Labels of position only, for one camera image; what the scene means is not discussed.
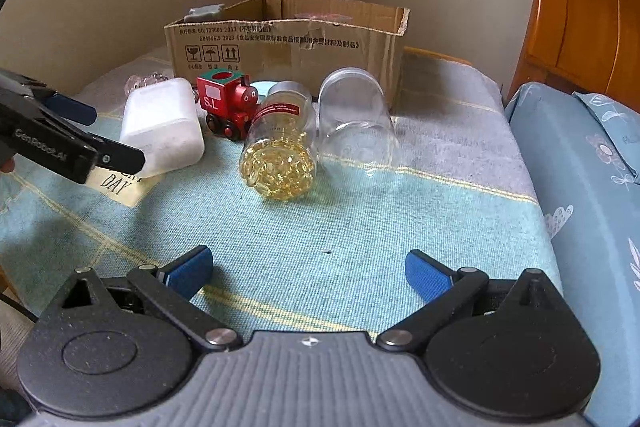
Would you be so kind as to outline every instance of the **metal screw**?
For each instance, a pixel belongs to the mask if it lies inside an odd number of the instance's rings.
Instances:
[[[316,339],[315,337],[305,337],[304,339],[302,339],[300,341],[300,343],[302,343],[303,346],[306,347],[314,347],[317,346],[319,344],[319,340]]]
[[[413,335],[406,330],[388,330],[380,335],[380,340],[387,346],[406,346],[413,339]]]
[[[236,340],[237,337],[238,334],[229,328],[216,328],[215,330],[207,331],[205,334],[207,342],[214,346],[226,346],[226,344],[231,344]]]

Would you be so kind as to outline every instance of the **blue gripper pad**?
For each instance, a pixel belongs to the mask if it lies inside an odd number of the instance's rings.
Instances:
[[[213,275],[213,255],[207,247],[196,247],[179,257],[175,264],[162,268],[164,284],[177,294],[191,300]]]
[[[58,92],[42,100],[42,103],[57,115],[82,125],[91,125],[98,118],[95,109],[90,105],[78,102],[78,100]]]
[[[420,250],[410,251],[404,260],[406,281],[426,303],[453,286],[452,277],[455,273]]]

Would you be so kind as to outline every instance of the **paper card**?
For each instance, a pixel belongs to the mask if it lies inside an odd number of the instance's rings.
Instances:
[[[96,167],[90,172],[85,185],[106,194],[113,201],[131,207],[140,203],[162,178],[163,174],[152,178],[138,178]]]

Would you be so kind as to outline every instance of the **fragile symbol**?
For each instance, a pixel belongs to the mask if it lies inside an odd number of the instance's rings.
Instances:
[[[185,46],[184,50],[187,53],[188,62],[199,62],[200,58],[200,46]]]
[[[240,62],[240,50],[237,44],[222,46],[223,62]]]
[[[204,59],[207,62],[219,62],[220,61],[220,52],[218,51],[218,47],[213,46],[203,46],[202,54],[204,55]]]

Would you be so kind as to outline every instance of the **empty plastic container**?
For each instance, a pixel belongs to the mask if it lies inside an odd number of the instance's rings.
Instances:
[[[136,174],[140,178],[196,163],[204,153],[204,140],[189,81],[172,78],[132,91],[120,142],[145,153],[145,166]]]
[[[319,159],[332,181],[350,188],[380,186],[398,161],[399,144],[378,81],[342,68],[322,83]]]

